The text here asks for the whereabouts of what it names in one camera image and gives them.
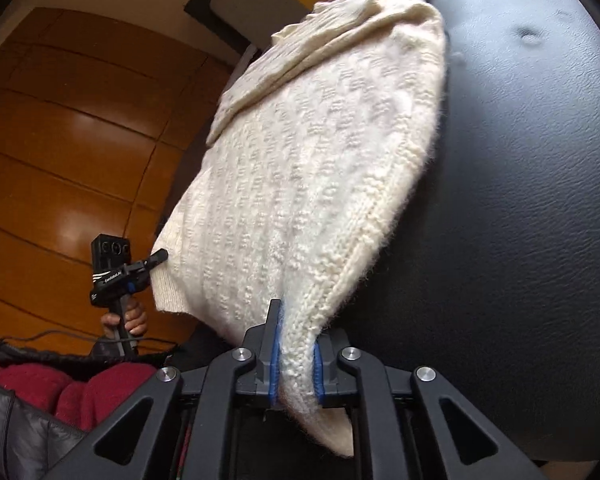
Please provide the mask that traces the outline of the person's left hand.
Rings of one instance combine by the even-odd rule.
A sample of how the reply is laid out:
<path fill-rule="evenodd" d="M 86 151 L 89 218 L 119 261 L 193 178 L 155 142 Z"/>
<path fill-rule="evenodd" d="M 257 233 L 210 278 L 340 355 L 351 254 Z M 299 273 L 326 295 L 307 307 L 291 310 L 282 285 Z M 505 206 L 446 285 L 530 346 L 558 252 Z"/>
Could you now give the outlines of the person's left hand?
<path fill-rule="evenodd" d="M 106 312 L 100 318 L 102 330 L 107 338 L 114 338 L 114 332 L 120 324 L 120 316 Z M 144 306 L 134 297 L 130 297 L 126 302 L 124 311 L 124 326 L 125 329 L 135 337 L 144 336 L 147 332 L 147 313 Z"/>

